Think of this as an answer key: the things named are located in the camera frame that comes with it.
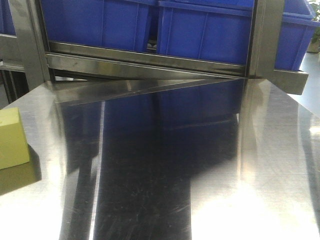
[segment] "stainless steel table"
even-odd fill
[[[2,240],[319,239],[320,120],[268,80],[43,84]]]

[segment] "blue storage bin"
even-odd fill
[[[0,34],[16,34],[8,0],[0,0],[0,21]]]
[[[143,52],[156,0],[42,0],[48,38]]]
[[[164,128],[221,120],[240,112],[244,80],[157,92]]]
[[[174,0],[174,2],[250,11],[254,0]],[[311,20],[316,15],[308,0],[285,0],[284,17]]]
[[[160,1],[157,53],[246,64],[251,9]],[[298,71],[320,22],[283,17],[275,68]]]

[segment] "stacked blue bins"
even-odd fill
[[[246,64],[253,0],[160,1],[157,52],[163,55]],[[286,0],[276,69],[298,71],[316,27],[306,0]]]
[[[48,38],[144,52],[156,0],[42,0]]]
[[[8,0],[0,0],[0,34],[16,34]]]

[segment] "shelving unit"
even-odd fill
[[[246,65],[48,41],[40,0],[9,0],[16,36],[0,34],[0,70],[25,72],[30,90],[56,76],[79,79],[265,78],[301,94],[308,74],[274,69],[284,0],[256,0]]]

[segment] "yellow foam block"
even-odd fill
[[[0,169],[30,161],[28,143],[19,109],[0,110]]]

